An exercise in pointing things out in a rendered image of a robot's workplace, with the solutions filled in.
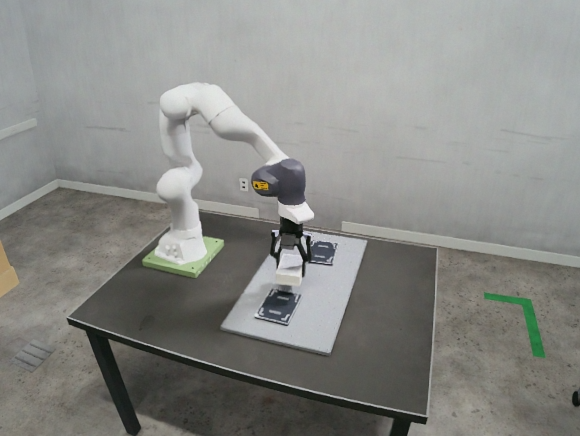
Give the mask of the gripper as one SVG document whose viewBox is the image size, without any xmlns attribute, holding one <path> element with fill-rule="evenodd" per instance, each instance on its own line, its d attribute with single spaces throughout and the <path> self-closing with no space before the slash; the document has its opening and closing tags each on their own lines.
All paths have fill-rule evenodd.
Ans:
<svg viewBox="0 0 580 436">
<path fill-rule="evenodd" d="M 280 234 L 280 236 L 282 237 L 282 233 L 285 233 L 285 232 L 289 232 L 289 233 L 295 232 L 296 238 L 300 239 L 300 243 L 299 243 L 299 246 L 297 246 L 297 248 L 298 248 L 299 253 L 300 253 L 302 260 L 303 260 L 303 262 L 302 262 L 302 277 L 305 277 L 306 264 L 308 264 L 308 262 L 312 260 L 312 247 L 311 247 L 311 235 L 312 234 L 311 233 L 308 233 L 308 234 L 304 233 L 303 223 L 296 224 L 295 222 L 291 221 L 290 219 L 287 219 L 287 218 L 280 216 L 280 229 L 279 230 L 273 229 L 271 232 L 272 243 L 271 243 L 270 256 L 274 257 L 274 260 L 276 261 L 277 269 L 278 269 L 278 266 L 280 264 L 280 253 L 281 253 L 282 249 L 280 246 L 278 251 L 275 252 L 276 240 L 277 240 L 278 234 Z M 303 236 L 304 236 L 304 239 L 306 240 L 307 254 L 306 254 L 305 249 L 304 249 L 302 242 L 301 242 L 301 238 Z M 309 242 L 309 240 L 310 240 L 310 242 Z"/>
</svg>

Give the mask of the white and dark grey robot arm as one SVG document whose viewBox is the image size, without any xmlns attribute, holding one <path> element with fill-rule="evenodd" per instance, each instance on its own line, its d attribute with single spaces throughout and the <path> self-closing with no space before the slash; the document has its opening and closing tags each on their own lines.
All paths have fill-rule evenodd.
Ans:
<svg viewBox="0 0 580 436">
<path fill-rule="evenodd" d="M 197 261 L 207 253 L 198 206 L 190 197 L 191 188 L 202 175 L 202 168 L 192 152 L 189 134 L 189 118 L 197 114 L 219 138 L 251 144 L 268 162 L 253 172 L 251 183 L 259 195 L 278 198 L 280 216 L 296 224 L 314 219 L 314 213 L 305 203 L 306 181 L 302 163 L 282 153 L 218 86 L 208 83 L 178 86 L 161 96 L 160 108 L 162 153 L 170 157 L 170 170 L 158 182 L 156 192 L 167 203 L 172 223 L 170 231 L 159 241 L 155 256 L 182 265 Z"/>
</svg>

